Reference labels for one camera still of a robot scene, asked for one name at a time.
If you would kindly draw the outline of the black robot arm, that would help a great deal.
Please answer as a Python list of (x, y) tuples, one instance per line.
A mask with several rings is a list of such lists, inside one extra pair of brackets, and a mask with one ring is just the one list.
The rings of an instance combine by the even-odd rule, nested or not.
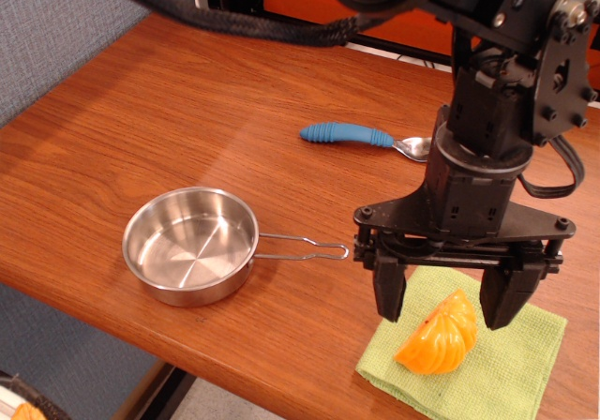
[(564, 138), (596, 98), (586, 52), (596, 0), (338, 0), (370, 19), (415, 8), (453, 27), (454, 94), (441, 107), (414, 193), (354, 215), (354, 258), (373, 274), (379, 314), (400, 315), (411, 264), (479, 268), (486, 325), (508, 325), (558, 271), (567, 218), (512, 202), (535, 147), (552, 146), (576, 182)]

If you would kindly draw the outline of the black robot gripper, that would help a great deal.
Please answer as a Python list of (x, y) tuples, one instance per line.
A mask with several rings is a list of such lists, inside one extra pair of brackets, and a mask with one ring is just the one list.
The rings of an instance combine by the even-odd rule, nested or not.
[(413, 193), (361, 206), (353, 257), (373, 272), (378, 313), (396, 323), (408, 264), (485, 269), (480, 306), (490, 330), (509, 325), (547, 273), (563, 259), (563, 241), (576, 232), (566, 217), (512, 202), (514, 187), (533, 158), (516, 140), (499, 157), (478, 155), (438, 111), (424, 181)]

